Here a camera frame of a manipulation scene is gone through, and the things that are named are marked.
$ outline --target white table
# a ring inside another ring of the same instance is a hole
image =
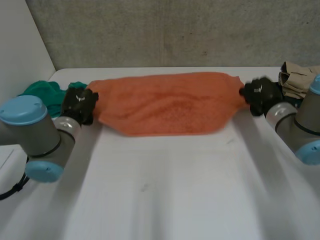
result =
[[[70,82],[277,67],[63,69]],[[239,112],[202,136],[125,137],[84,127],[61,180],[0,202],[1,240],[319,240],[320,167],[299,162],[264,117]]]

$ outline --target cable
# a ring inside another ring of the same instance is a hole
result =
[[[19,192],[28,181],[29,181],[29,177],[27,177],[26,174],[24,173],[22,178],[20,179],[20,181],[16,185],[14,185],[11,188],[11,190],[9,190],[3,194],[0,194],[0,201],[10,197],[11,195],[15,194],[16,192]]]

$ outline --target crumpled towel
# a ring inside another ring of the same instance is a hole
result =
[[[246,106],[237,76],[219,72],[96,80],[93,112],[98,120],[127,136],[209,134],[223,128]]]
[[[303,99],[318,74],[320,74],[320,66],[302,67],[285,61],[279,73],[279,84],[282,86],[283,95]]]
[[[87,84],[82,82],[72,82],[68,88],[86,88]],[[61,114],[61,104],[66,95],[65,90],[61,90],[60,86],[55,81],[36,81],[32,83],[22,95],[33,95],[40,98],[43,104],[48,109],[48,113],[52,118],[58,117]]]

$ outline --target beige cloth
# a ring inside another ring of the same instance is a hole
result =
[[[320,65],[302,67],[285,61],[279,73],[279,84],[282,86],[283,95],[303,99],[318,74],[320,74]]]

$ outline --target wall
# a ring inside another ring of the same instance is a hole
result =
[[[57,69],[320,64],[316,0],[27,0]]]
[[[0,104],[55,68],[24,0],[0,0]]]

